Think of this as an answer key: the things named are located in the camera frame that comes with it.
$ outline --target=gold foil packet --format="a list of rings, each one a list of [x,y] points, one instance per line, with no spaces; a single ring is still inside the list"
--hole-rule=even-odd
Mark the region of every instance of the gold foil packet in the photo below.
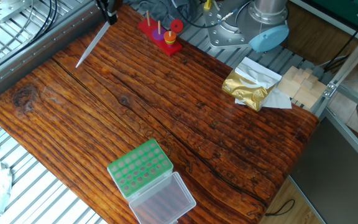
[[[252,109],[259,111],[274,86],[266,89],[233,70],[223,82],[222,90]]]

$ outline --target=wooden block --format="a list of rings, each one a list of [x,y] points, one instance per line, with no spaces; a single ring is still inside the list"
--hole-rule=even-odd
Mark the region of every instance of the wooden block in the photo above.
[[[294,66],[292,66],[288,71],[284,74],[283,78],[286,78],[287,80],[293,80],[293,77],[298,72],[298,69]]]
[[[301,86],[305,87],[308,90],[311,90],[311,88],[313,87],[313,83],[307,79],[303,80]]]
[[[315,82],[318,81],[318,78],[315,77],[314,75],[310,75],[310,76],[307,78],[307,80],[308,80],[309,82],[311,82],[311,83],[315,83]]]
[[[321,82],[317,81],[317,82],[314,83],[313,88],[310,90],[310,92],[315,97],[320,98],[320,96],[324,93],[324,91],[326,89],[327,89],[326,85],[324,85]]]
[[[303,76],[303,69],[299,69],[292,78],[292,81],[301,85],[303,80],[305,80],[305,77]]]
[[[319,81],[315,82],[311,89],[307,89],[302,85],[293,98],[308,108],[311,108],[321,97],[326,88],[327,86]]]
[[[277,88],[283,93],[287,94],[289,97],[293,98],[295,94],[298,92],[301,85],[293,82],[292,80],[288,80],[286,78],[282,78]]]
[[[311,76],[313,74],[313,70],[310,68],[307,68],[304,72],[303,72],[303,76],[305,78],[309,78],[309,76]]]
[[[303,105],[307,106],[308,108],[311,108],[318,100],[317,97],[311,94],[310,91],[303,86],[299,88],[298,92],[293,98],[302,103]]]

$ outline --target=wooden peg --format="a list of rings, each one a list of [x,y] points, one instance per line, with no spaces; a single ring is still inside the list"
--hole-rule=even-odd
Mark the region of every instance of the wooden peg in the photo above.
[[[147,25],[151,26],[149,10],[146,11],[146,15],[147,15]]]

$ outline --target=wooden table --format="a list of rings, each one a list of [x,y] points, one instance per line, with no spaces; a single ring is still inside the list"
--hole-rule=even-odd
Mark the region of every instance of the wooden table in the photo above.
[[[80,68],[98,28],[0,96],[0,126],[109,223],[136,223],[108,164],[155,138],[197,206],[180,223],[258,223],[318,119],[255,112],[221,90],[231,71],[194,46],[172,58],[119,11]]]

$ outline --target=wood knot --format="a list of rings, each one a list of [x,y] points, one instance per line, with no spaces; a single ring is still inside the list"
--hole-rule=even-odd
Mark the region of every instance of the wood knot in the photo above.
[[[216,127],[216,125],[218,125],[218,122],[217,122],[217,121],[212,121],[212,123],[211,123],[211,127],[212,127],[212,128],[215,128],[215,127]]]
[[[199,109],[201,109],[203,106],[205,106],[203,102],[198,102],[196,105],[196,107],[198,107]]]
[[[173,73],[172,72],[167,72],[165,74],[166,78],[173,78]]]
[[[125,97],[122,97],[119,101],[120,101],[120,103],[123,104],[123,105],[128,104],[128,100],[127,100],[127,98],[125,98]]]
[[[30,85],[20,88],[12,95],[12,102],[15,106],[32,110],[32,102],[37,97],[37,89]]]
[[[227,171],[226,172],[226,177],[228,177],[229,179],[233,179],[235,177],[235,175],[232,174],[231,172]]]

